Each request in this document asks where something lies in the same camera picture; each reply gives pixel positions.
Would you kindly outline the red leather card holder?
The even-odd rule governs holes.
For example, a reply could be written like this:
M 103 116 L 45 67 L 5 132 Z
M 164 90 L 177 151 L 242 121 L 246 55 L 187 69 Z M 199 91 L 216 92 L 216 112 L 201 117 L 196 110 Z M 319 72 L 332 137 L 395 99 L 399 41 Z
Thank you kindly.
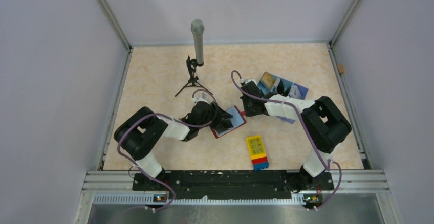
M 226 113 L 232 115 L 232 117 L 229 119 L 232 127 L 229 128 L 218 128 L 215 130 L 214 128 L 211 129 L 214 137 L 216 139 L 221 138 L 222 136 L 234 131 L 235 129 L 243 126 L 247 123 L 244 114 L 238 109 L 237 106 L 233 106 L 226 110 Z

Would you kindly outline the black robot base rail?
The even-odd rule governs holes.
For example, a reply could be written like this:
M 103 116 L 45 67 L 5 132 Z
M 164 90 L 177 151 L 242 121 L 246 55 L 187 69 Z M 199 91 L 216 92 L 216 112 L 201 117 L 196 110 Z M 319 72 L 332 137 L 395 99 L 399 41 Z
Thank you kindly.
M 330 173 L 310 178 L 298 170 L 163 171 L 157 179 L 174 190 L 176 199 L 290 199 L 302 191 L 334 190 Z

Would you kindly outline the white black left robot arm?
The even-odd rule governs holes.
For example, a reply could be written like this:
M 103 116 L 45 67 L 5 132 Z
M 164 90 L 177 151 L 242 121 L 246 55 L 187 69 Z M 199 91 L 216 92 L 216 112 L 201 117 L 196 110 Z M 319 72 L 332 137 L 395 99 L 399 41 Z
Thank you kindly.
M 233 115 L 221 109 L 216 102 L 198 101 L 185 117 L 172 117 L 142 107 L 114 132 L 118 148 L 123 149 L 133 164 L 146 174 L 144 182 L 152 190 L 164 184 L 163 168 L 152 150 L 161 137 L 188 142 L 194 139 L 203 127 L 227 130 L 233 127 Z

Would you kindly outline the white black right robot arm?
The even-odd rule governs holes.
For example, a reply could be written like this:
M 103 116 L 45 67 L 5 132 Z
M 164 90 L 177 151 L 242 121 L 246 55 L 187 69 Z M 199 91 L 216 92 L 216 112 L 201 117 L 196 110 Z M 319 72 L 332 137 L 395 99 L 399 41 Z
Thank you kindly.
M 300 168 L 299 182 L 306 189 L 314 189 L 329 169 L 334 149 L 352 131 L 349 121 L 327 96 L 303 100 L 273 92 L 264 94 L 253 81 L 244 82 L 239 90 L 247 117 L 266 115 L 300 121 L 312 150 Z

